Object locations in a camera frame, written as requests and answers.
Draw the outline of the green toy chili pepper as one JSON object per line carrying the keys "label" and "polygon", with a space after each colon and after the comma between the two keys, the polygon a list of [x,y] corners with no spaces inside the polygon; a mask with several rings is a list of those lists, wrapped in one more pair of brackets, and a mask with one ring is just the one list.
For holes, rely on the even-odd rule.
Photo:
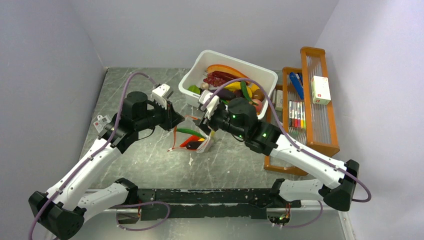
{"label": "green toy chili pepper", "polygon": [[192,135],[192,136],[197,136],[197,137],[203,138],[203,139],[206,138],[203,134],[201,134],[201,133],[199,133],[199,132],[197,132],[197,131],[195,131],[193,129],[177,128],[175,131],[176,132],[179,132],[179,133],[183,133],[183,134],[189,134],[189,135]]}

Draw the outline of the clear zip top bag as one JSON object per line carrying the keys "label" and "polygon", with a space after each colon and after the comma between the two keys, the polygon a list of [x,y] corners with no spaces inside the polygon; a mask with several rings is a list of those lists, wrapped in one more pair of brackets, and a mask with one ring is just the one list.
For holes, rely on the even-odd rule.
{"label": "clear zip top bag", "polygon": [[185,115],[183,126],[176,126],[172,129],[173,143],[167,152],[184,151],[194,153],[206,153],[210,147],[215,143],[215,134],[213,130],[201,130],[195,126],[194,129],[186,126],[190,121],[200,120],[199,117],[192,115]]}

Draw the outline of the orange toy carrot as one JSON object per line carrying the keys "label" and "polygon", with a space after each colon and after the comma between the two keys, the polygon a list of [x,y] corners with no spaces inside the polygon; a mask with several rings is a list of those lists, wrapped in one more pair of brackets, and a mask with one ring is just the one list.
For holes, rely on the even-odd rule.
{"label": "orange toy carrot", "polygon": [[199,139],[200,139],[200,137],[198,137],[196,135],[192,135],[189,138],[187,138],[183,143],[181,143],[179,145],[179,147],[180,148],[185,148],[188,143],[190,143],[190,142],[197,142]]}

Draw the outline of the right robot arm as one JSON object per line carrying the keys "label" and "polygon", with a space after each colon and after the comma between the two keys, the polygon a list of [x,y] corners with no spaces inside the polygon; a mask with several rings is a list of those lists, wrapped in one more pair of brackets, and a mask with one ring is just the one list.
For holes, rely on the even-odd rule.
{"label": "right robot arm", "polygon": [[347,212],[354,201],[359,163],[326,156],[283,133],[279,127],[258,120],[247,100],[235,98],[228,105],[214,96],[199,99],[204,117],[197,124],[202,130],[222,130],[239,139],[251,151],[283,160],[315,177],[314,180],[278,180],[270,202],[282,207],[298,200],[323,201],[327,206]]}

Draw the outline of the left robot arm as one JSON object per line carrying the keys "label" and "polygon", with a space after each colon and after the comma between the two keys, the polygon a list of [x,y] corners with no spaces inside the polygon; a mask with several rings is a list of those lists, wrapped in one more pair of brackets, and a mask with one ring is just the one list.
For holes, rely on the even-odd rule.
{"label": "left robot arm", "polygon": [[141,131],[155,127],[170,131],[184,121],[168,99],[171,94],[165,84],[152,91],[152,100],[143,92],[130,92],[86,155],[46,192],[35,191],[29,197],[36,222],[58,239],[68,240],[100,212],[117,205],[134,207],[138,187],[125,178],[97,193],[87,196],[86,191],[104,168],[140,139]]}

